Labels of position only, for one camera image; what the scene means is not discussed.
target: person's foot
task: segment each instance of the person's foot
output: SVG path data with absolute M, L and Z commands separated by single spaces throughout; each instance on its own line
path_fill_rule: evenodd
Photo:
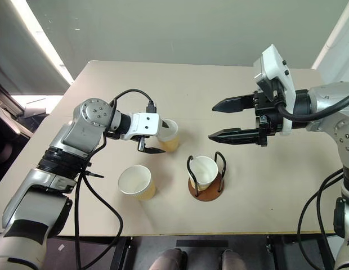
M 186 270 L 187 253 L 180 249 L 168 249 L 158 257 L 149 270 Z
M 238 253 L 227 249 L 221 255 L 220 270 L 246 270 L 246 265 Z

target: beige tabletop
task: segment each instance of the beige tabletop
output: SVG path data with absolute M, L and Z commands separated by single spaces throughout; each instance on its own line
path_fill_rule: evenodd
M 296 89 L 322 83 L 314 70 L 291 72 Z M 211 110 L 223 98 L 256 90 L 251 67 L 91 61 L 0 183 L 0 231 L 7 202 L 60 127 L 72 119 L 73 108 L 90 97 L 110 101 L 129 88 L 147 92 L 157 103 L 161 117 L 178 123 L 180 146 L 174 153 L 148 155 L 137 152 L 135 142 L 109 140 L 91 160 L 91 171 L 105 178 L 90 178 L 90 182 L 122 215 L 123 235 L 294 232 L 306 200 L 326 176 L 341 167 L 335 142 L 323 133 L 294 130 L 287 137 L 277 134 L 269 137 L 267 147 L 224 145 L 207 138 L 224 128 L 254 128 L 253 109 L 236 114 Z M 123 113 L 145 111 L 146 103 L 142 96 L 131 93 L 119 100 L 118 109 Z M 155 138 L 147 143 L 157 145 Z M 215 151 L 222 152 L 227 160 L 225 190 L 215 201 L 200 202 L 188 191 L 186 160 L 189 155 L 213 157 Z M 152 172 L 157 192 L 149 201 L 137 201 L 118 190 L 121 172 L 136 164 Z M 323 195 L 323 220 L 329 231 L 340 194 L 336 184 Z M 80 198 L 80 234 L 116 234 L 115 216 L 85 185 Z M 313 205 L 305 216 L 303 230 L 319 230 Z M 61 234 L 74 234 L 73 208 Z

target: paper cup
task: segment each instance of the paper cup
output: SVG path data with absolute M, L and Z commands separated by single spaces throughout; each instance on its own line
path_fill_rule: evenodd
M 150 170 L 142 165 L 127 168 L 118 179 L 119 189 L 139 200 L 149 200 L 156 193 Z
M 175 121 L 164 119 L 169 128 L 161 127 L 157 139 L 161 148 L 166 152 L 174 152 L 178 148 L 180 141 L 178 137 L 178 125 Z
M 190 161 L 190 168 L 196 177 L 197 188 L 199 191 L 206 190 L 209 185 L 216 179 L 218 174 L 218 166 L 216 162 L 207 156 L 198 156 Z M 196 189 L 195 182 L 188 172 L 191 185 Z

